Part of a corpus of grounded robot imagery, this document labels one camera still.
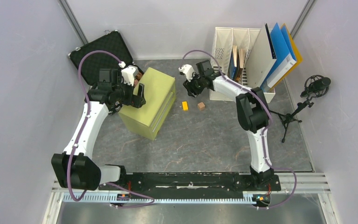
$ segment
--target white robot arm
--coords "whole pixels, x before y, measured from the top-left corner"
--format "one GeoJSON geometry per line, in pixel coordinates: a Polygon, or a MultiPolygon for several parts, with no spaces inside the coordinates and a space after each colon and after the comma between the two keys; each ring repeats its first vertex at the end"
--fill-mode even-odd
{"type": "Polygon", "coordinates": [[[269,164],[271,161],[268,154],[267,130],[264,132],[267,158],[264,157],[262,144],[262,131],[268,125],[268,117],[266,112],[258,107],[258,102],[244,89],[256,93],[267,105],[263,92],[259,88],[243,87],[233,80],[224,79],[220,73],[214,72],[208,60],[198,63],[197,67],[199,74],[189,64],[179,68],[179,72],[186,77],[183,85],[187,89],[188,95],[196,97],[204,88],[208,88],[223,93],[236,102],[239,123],[246,130],[249,138],[251,170],[253,169],[258,174],[268,172],[270,167],[266,161],[269,164]],[[251,103],[256,104],[256,107],[252,108],[251,103]]]}
{"type": "Polygon", "coordinates": [[[137,73],[138,68],[131,65],[120,71],[100,70],[97,88],[89,90],[87,94],[91,108],[89,115],[87,115],[89,106],[85,103],[82,117],[70,142],[64,148],[62,154],[54,154],[51,159],[51,164],[61,187],[66,188],[68,186],[66,171],[68,158],[74,147],[76,149],[71,165],[71,185],[73,188],[96,190],[102,183],[119,180],[120,167],[113,165],[98,167],[91,160],[92,152],[99,129],[108,114],[114,110],[116,102],[136,108],[140,108],[146,103],[143,84],[139,84],[137,95],[132,94],[137,73]]]}

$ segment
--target open case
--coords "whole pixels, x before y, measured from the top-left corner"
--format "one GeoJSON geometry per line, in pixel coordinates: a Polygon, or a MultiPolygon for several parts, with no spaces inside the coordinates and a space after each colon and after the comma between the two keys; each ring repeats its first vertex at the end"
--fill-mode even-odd
{"type": "MultiPolygon", "coordinates": [[[[82,58],[94,51],[105,50],[116,55],[120,60],[125,62],[125,65],[134,65],[134,59],[125,44],[123,37],[117,30],[108,32],[106,35],[80,47],[76,48],[69,54],[69,58],[72,63],[79,69],[79,64],[82,58]]],[[[88,85],[93,86],[99,79],[100,69],[121,69],[117,61],[106,54],[93,54],[90,55],[82,65],[82,76],[88,85]]],[[[137,79],[140,79],[143,71],[138,67],[140,74],[137,75],[137,79]]]]}

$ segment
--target microphone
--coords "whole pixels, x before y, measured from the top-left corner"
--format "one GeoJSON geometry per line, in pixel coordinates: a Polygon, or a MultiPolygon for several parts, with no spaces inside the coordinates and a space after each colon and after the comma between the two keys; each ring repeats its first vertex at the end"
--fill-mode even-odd
{"type": "Polygon", "coordinates": [[[320,91],[323,91],[329,87],[330,83],[331,80],[327,77],[315,80],[315,82],[311,83],[308,87],[305,88],[305,90],[301,93],[300,97],[306,97],[312,93],[318,93],[320,91]]]}

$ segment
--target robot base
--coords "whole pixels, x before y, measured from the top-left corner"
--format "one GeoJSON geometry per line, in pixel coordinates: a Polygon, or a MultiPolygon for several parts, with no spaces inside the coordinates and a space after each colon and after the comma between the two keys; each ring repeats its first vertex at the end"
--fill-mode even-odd
{"type": "MultiPolygon", "coordinates": [[[[191,173],[130,173],[121,167],[116,184],[155,199],[222,199],[243,198],[243,191],[280,191],[278,175],[273,171],[255,176],[239,172],[191,173]]],[[[110,185],[100,185],[99,190],[116,190],[110,185]]]]}

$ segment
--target wooden cube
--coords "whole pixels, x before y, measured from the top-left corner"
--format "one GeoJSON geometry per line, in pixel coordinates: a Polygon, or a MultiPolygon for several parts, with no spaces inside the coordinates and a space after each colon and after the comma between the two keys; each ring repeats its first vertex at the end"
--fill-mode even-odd
{"type": "Polygon", "coordinates": [[[203,111],[204,109],[205,109],[205,104],[204,103],[199,103],[198,105],[198,109],[200,110],[200,111],[203,111]]]}

